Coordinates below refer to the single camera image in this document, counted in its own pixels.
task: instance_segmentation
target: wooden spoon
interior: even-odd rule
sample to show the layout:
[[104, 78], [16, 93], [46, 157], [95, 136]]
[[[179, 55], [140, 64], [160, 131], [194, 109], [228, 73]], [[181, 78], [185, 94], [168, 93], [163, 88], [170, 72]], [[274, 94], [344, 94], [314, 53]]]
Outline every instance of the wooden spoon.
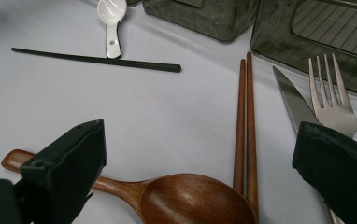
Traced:
[[[33, 156], [15, 149], [1, 164], [18, 173], [21, 165]], [[245, 198], [228, 185], [204, 175], [168, 175], [139, 182], [99, 176], [93, 189], [122, 198], [144, 223], [256, 223], [255, 213]]]

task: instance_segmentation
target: white ceramic spoon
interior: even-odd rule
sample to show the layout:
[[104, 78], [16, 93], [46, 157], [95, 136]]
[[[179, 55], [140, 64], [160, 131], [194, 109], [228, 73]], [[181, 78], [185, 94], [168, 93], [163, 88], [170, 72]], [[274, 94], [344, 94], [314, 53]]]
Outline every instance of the white ceramic spoon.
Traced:
[[126, 0], [100, 0], [97, 5], [99, 17], [107, 26], [106, 50], [108, 58], [121, 56], [117, 30], [118, 23], [125, 16], [126, 8]]

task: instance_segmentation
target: plastic container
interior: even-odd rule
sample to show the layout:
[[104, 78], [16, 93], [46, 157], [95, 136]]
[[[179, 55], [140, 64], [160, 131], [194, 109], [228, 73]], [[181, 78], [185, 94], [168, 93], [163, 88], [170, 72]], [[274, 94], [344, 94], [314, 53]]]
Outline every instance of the plastic container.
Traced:
[[171, 21], [222, 43], [254, 24], [258, 0], [143, 0], [148, 15]]
[[261, 0], [250, 48], [303, 74], [308, 58], [334, 53], [345, 86], [357, 93], [357, 0]]

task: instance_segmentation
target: utensil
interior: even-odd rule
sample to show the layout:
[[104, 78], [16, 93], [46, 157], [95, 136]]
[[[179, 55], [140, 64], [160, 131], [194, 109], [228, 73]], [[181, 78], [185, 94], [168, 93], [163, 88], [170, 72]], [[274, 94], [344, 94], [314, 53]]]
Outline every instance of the utensil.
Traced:
[[244, 195], [244, 159], [247, 153], [246, 197], [258, 221], [257, 157], [255, 146], [254, 94], [251, 52], [240, 61], [239, 93], [237, 101], [236, 150], [233, 188]]
[[125, 16], [126, 8], [125, 0], [100, 0], [97, 4], [97, 13], [107, 27], [106, 50], [108, 58], [121, 56], [118, 24]]
[[[354, 115], [353, 109], [350, 105], [350, 99], [348, 97], [347, 91], [345, 90], [344, 81], [342, 80], [341, 72], [339, 71], [338, 63], [336, 62], [336, 56], [333, 54], [333, 63], [334, 69], [336, 70], [336, 84], [338, 87], [341, 104], [338, 102], [338, 99], [336, 97], [336, 91], [334, 90], [333, 82], [331, 80], [330, 69], [326, 54], [324, 54], [324, 61], [330, 97], [328, 97], [325, 91], [319, 56], [317, 57], [317, 63], [319, 72], [318, 80], [320, 83], [321, 90], [320, 93], [318, 93], [316, 89], [312, 60], [309, 58], [309, 85], [316, 118], [324, 126], [339, 131], [340, 133], [345, 134], [347, 137], [352, 138], [353, 135], [357, 132], [357, 118]], [[322, 105], [319, 102], [318, 97], [318, 95], [320, 94], [322, 99]]]
[[258, 220], [258, 181], [257, 181], [257, 154], [255, 141], [254, 90], [252, 76], [251, 52], [247, 54], [247, 187], [246, 197], [251, 203]]
[[19, 52], [19, 53], [33, 54], [38, 56], [45, 56], [50, 58], [85, 62], [85, 63], [103, 63], [103, 64], [144, 68], [144, 69], [174, 72], [174, 73], [179, 73], [181, 71], [181, 66], [179, 64], [172, 64], [172, 63], [149, 63], [149, 62], [139, 62], [139, 61], [129, 61], [129, 60], [94, 58], [94, 57], [78, 56], [78, 55], [71, 55], [71, 54], [59, 54], [59, 53], [37, 51], [31, 49], [12, 48], [12, 51]]
[[240, 61], [239, 92], [237, 97], [236, 146], [233, 189], [244, 195], [245, 188], [245, 132], [246, 132], [246, 60]]
[[[1, 164], [19, 172], [34, 154], [15, 149]], [[139, 182], [99, 176], [93, 189], [129, 203], [144, 223], [256, 223], [249, 202], [222, 182], [194, 174], [168, 175]]]
[[[300, 123], [302, 121], [321, 125], [321, 123], [318, 122], [315, 114], [310, 109], [307, 102], [302, 97], [301, 93], [292, 84], [292, 82], [275, 66], [273, 66], [273, 70], [278, 82], [281, 95], [284, 99], [284, 103], [289, 111], [290, 118], [292, 119], [295, 131], [298, 133]], [[329, 209], [327, 205], [324, 205], [324, 208], [326, 209], [326, 212], [327, 214], [329, 214], [330, 219], [333, 221], [333, 223], [339, 224], [339, 222], [337, 222], [338, 217], [336, 216], [336, 214], [334, 214], [334, 212]]]

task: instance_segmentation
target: black chopstick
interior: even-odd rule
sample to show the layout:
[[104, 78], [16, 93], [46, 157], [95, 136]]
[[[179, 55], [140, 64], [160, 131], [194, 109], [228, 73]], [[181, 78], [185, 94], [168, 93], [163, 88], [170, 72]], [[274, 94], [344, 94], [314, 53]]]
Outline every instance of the black chopstick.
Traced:
[[172, 63], [150, 63], [150, 62], [121, 60], [121, 59], [95, 58], [95, 57], [78, 56], [78, 55], [71, 55], [71, 54], [51, 53], [51, 52], [37, 51], [31, 49], [12, 48], [12, 51], [19, 52], [19, 53], [33, 54], [38, 56], [45, 56], [50, 58], [85, 62], [85, 63], [103, 63], [103, 64], [144, 68], [144, 69], [174, 72], [174, 73], [179, 73], [181, 71], [181, 66], [179, 64], [172, 64]]

